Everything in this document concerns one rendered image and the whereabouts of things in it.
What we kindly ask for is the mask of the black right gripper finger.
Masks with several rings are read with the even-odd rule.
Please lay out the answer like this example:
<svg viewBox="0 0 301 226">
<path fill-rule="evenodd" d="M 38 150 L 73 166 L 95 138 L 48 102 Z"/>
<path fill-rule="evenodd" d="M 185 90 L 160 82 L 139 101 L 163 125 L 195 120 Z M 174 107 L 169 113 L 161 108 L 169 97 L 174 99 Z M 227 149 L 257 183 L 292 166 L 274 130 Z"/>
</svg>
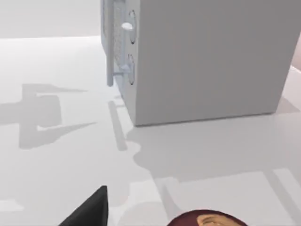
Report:
<svg viewBox="0 0 301 226">
<path fill-rule="evenodd" d="M 108 187 L 101 186 L 58 226 L 108 226 Z"/>
</svg>

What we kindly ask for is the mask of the dark red bread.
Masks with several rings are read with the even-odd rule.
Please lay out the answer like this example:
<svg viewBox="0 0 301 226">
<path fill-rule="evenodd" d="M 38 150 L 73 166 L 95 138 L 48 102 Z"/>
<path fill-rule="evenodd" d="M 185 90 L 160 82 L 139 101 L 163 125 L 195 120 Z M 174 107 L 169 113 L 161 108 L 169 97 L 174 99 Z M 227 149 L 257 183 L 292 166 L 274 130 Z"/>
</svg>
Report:
<svg viewBox="0 0 301 226">
<path fill-rule="evenodd" d="M 242 220 L 217 210 L 191 210 L 172 219 L 167 226 L 249 226 Z"/>
</svg>

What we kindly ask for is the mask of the pale microwave oven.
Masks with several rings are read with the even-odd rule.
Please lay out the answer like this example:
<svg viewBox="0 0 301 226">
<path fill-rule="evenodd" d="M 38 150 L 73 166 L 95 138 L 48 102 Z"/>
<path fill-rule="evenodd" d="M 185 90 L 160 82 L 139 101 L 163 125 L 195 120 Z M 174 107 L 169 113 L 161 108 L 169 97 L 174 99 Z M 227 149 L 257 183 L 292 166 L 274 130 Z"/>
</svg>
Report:
<svg viewBox="0 0 301 226">
<path fill-rule="evenodd" d="M 271 114 L 300 34 L 301 0 L 114 0 L 114 83 L 135 126 Z"/>
</svg>

